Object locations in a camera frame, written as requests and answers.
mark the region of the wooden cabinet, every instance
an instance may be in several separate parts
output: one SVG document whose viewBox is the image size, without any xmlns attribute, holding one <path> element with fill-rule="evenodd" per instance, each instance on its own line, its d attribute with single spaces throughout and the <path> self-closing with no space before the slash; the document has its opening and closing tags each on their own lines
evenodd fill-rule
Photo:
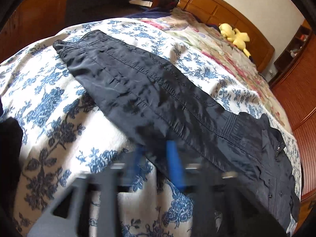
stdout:
<svg viewBox="0 0 316 237">
<path fill-rule="evenodd" d="M 298 217 L 298 222 L 295 231 L 298 230 L 311 212 L 313 206 L 316 204 L 316 191 L 310 193 L 311 195 L 306 199 L 301 201 L 300 214 Z"/>
<path fill-rule="evenodd" d="M 307 47 L 311 36 L 312 30 L 310 28 L 307 28 L 304 25 L 301 25 L 299 27 L 291 42 L 274 62 L 274 65 L 277 68 L 278 72 L 269 81 L 269 85 L 271 88 L 273 88 L 279 81 L 281 81 L 284 76 L 300 60 L 301 55 Z"/>
<path fill-rule="evenodd" d="M 0 32 L 0 62 L 65 27 L 67 0 L 24 0 Z"/>
<path fill-rule="evenodd" d="M 304 171 L 303 198 L 316 189 L 316 36 L 298 62 L 272 88 L 289 118 Z"/>
<path fill-rule="evenodd" d="M 64 28 L 67 0 L 24 0 L 0 32 L 0 62 Z"/>
</svg>

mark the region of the bed sheet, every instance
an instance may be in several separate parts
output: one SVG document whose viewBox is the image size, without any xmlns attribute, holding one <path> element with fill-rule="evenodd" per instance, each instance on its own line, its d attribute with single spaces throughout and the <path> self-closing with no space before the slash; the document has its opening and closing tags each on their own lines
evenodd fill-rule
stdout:
<svg viewBox="0 0 316 237">
<path fill-rule="evenodd" d="M 138 20 L 181 39 L 190 47 L 215 60 L 247 89 L 255 91 L 270 114 L 288 132 L 292 131 L 284 109 L 269 89 L 265 79 L 258 74 L 256 66 L 216 29 L 199 23 L 191 13 L 180 8 L 174 8 L 171 16 Z"/>
<path fill-rule="evenodd" d="M 118 18 L 65 28 L 56 36 L 35 42 L 0 65 L 0 95 L 4 120 L 14 117 L 23 130 L 21 164 L 13 221 L 26 236 L 51 200 L 81 172 L 101 172 L 134 144 L 95 105 L 53 49 L 57 39 L 76 41 L 99 29 L 128 44 L 172 62 L 196 86 L 226 110 L 263 113 L 279 129 L 293 166 L 295 191 L 301 196 L 301 164 L 295 138 L 260 101 L 257 92 L 241 84 L 216 60 L 186 42 L 138 20 Z M 138 165 L 131 192 L 118 195 L 123 236 L 190 236 L 192 200 L 167 179 L 159 177 L 149 161 Z M 93 197 L 90 236 L 95 236 L 99 193 Z M 216 225 L 221 214 L 216 213 Z M 291 219 L 288 231 L 296 223 Z"/>
</svg>

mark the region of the pink floral pattern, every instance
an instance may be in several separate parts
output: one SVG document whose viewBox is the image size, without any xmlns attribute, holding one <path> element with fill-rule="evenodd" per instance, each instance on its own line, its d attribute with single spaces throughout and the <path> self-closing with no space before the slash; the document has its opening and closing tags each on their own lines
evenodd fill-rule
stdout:
<svg viewBox="0 0 316 237">
<path fill-rule="evenodd" d="M 268 112 L 291 133 L 286 113 L 256 66 L 214 28 L 198 23 L 194 16 L 179 8 L 172 15 L 158 19 L 139 19 L 181 39 L 215 61 L 247 89 L 255 91 Z"/>
</svg>

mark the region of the wooden headboard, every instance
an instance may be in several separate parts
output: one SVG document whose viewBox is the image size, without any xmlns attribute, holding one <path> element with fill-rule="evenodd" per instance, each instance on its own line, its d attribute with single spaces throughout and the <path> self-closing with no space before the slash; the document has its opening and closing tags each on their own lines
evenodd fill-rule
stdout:
<svg viewBox="0 0 316 237">
<path fill-rule="evenodd" d="M 250 42 L 246 43 L 257 70 L 262 72 L 270 62 L 274 47 L 254 24 L 234 7 L 223 0 L 180 0 L 178 7 L 198 17 L 205 24 L 228 23 L 247 32 Z"/>
</svg>

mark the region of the wooden shelf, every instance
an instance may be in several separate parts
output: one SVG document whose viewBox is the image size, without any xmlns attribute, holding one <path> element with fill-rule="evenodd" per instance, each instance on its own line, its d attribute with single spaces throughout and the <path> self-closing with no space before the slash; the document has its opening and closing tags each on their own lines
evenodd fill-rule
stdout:
<svg viewBox="0 0 316 237">
<path fill-rule="evenodd" d="M 299 37 L 301 35 L 307 35 L 307 40 L 303 41 Z M 280 56 L 274 62 L 278 73 L 269 81 L 270 88 L 273 88 L 285 75 L 286 73 L 296 64 L 307 43 L 312 36 L 312 30 L 304 26 L 300 26 L 293 36 L 291 42 L 280 54 Z M 291 56 L 291 50 L 298 49 L 298 53 L 295 57 Z"/>
</svg>

